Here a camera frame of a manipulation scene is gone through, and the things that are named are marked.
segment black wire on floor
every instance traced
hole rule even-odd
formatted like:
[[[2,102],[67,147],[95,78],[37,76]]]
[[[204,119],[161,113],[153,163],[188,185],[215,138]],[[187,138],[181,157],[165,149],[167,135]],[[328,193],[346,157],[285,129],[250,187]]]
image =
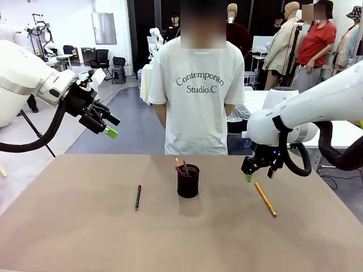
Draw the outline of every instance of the black wire on floor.
[[[320,176],[321,178],[324,178],[324,177],[327,177],[328,179],[331,179],[333,182],[334,182],[334,184],[335,184],[335,187],[332,187],[332,186],[330,186],[330,185],[328,185],[331,189],[333,189],[333,190],[337,190],[338,189],[338,184],[336,183],[336,181],[334,180],[334,179],[341,179],[341,180],[351,180],[351,179],[353,179],[353,178],[355,178],[355,177],[361,177],[361,176],[353,176],[353,177],[336,177],[336,176],[330,176],[330,175],[321,175]]]

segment gray pants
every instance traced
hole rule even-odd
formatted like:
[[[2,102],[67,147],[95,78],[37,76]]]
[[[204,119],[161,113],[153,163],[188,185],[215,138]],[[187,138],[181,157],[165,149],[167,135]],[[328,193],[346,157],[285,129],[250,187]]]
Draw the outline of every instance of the gray pants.
[[[311,73],[306,72],[304,66],[297,66],[293,81],[293,88],[299,90],[299,93],[307,91],[320,83],[320,74],[322,68],[314,68]]]

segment black bag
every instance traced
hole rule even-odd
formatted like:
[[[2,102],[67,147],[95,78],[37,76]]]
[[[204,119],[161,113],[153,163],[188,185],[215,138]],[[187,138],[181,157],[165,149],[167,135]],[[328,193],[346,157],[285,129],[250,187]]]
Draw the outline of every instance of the black bag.
[[[113,65],[124,67],[125,64],[126,64],[126,59],[125,58],[113,57]]]

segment dark red shirt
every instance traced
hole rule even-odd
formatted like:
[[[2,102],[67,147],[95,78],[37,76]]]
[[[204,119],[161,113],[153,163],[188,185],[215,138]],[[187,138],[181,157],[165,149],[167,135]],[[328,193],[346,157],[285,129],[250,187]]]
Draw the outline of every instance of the dark red shirt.
[[[252,48],[252,37],[248,30],[239,23],[228,24],[226,28],[227,41],[238,47],[243,56]]]
[[[318,28],[318,24],[314,23],[302,41],[297,63],[300,65],[307,65],[307,63],[328,44],[333,44],[335,42],[335,37],[336,26],[331,22],[327,21],[322,28]],[[317,59],[314,66],[323,66],[325,64],[326,57],[327,56],[325,55]]]

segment bald mannequin head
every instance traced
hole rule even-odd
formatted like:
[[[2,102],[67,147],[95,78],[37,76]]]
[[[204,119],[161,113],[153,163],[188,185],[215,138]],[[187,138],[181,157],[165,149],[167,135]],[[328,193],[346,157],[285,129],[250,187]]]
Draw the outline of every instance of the bald mannequin head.
[[[238,6],[235,3],[228,5],[228,18],[233,17],[233,19],[237,16]]]
[[[298,2],[291,2],[285,6],[285,19],[290,20],[296,16],[297,11],[300,9]]]

